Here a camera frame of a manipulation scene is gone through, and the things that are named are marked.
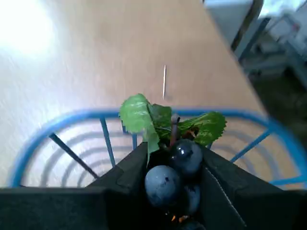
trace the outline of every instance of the table surface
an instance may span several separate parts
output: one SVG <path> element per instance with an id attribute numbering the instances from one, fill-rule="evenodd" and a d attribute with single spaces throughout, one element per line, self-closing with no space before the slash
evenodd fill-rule
<path id="1" fill-rule="evenodd" d="M 174 107 L 264 113 L 199 0 L 14 2 L 0 3 L 0 185 L 45 122 L 139 92 Z"/>

